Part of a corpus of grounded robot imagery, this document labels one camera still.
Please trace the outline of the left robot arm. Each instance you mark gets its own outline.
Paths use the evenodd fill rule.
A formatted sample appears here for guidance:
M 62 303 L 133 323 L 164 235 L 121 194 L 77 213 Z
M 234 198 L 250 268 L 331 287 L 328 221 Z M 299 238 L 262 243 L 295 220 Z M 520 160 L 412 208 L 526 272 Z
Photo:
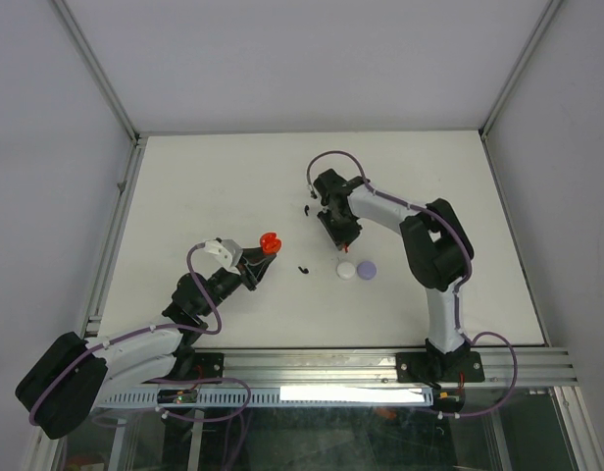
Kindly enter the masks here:
M 203 250 L 220 267 L 204 278 L 189 266 L 162 313 L 163 323 L 93 340 L 74 332 L 60 335 L 15 389 L 29 423 L 56 440 L 75 430 L 94 407 L 125 389 L 158 381 L 207 383 L 208 377 L 193 371 L 192 346 L 222 331 L 220 305 L 239 288 L 255 290 L 280 249 L 273 233 L 265 234 L 252 248 L 232 239 L 200 242 L 186 257 Z

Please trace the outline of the white earbud charging case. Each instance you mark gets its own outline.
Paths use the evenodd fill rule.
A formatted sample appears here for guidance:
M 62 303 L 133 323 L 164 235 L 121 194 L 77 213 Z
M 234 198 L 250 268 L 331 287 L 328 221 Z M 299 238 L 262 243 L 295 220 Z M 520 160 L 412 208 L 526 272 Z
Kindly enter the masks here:
M 336 266 L 336 274 L 341 280 L 349 281 L 357 275 L 357 268 L 349 261 L 340 261 Z

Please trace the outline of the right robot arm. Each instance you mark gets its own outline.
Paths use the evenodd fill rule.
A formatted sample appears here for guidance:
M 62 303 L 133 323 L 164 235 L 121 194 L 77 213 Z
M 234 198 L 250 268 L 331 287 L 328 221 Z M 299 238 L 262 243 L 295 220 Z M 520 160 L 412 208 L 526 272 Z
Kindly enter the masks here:
M 425 206 L 372 188 L 363 177 L 346 180 L 328 169 L 311 183 L 322 211 L 318 218 L 339 250 L 360 235 L 361 219 L 401 236 L 409 269 L 426 289 L 429 373 L 448 380 L 462 367 L 458 350 L 469 343 L 461 326 L 460 289 L 472 275 L 474 249 L 450 203 L 442 198 Z

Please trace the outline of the purple earbud charging case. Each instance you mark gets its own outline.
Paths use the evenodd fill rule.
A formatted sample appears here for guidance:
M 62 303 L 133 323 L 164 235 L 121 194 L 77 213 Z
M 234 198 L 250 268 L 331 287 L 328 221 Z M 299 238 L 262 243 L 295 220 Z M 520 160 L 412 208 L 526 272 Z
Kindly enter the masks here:
M 372 261 L 365 260 L 357 265 L 357 275 L 362 280 L 372 280 L 378 273 L 376 264 Z

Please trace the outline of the orange earbud charging case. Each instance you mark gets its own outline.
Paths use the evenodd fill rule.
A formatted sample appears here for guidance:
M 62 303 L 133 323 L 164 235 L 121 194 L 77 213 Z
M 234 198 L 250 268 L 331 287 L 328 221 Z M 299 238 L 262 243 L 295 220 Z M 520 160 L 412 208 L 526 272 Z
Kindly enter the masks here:
M 282 242 L 275 232 L 265 233 L 260 237 L 260 247 L 265 255 L 276 255 L 281 250 Z

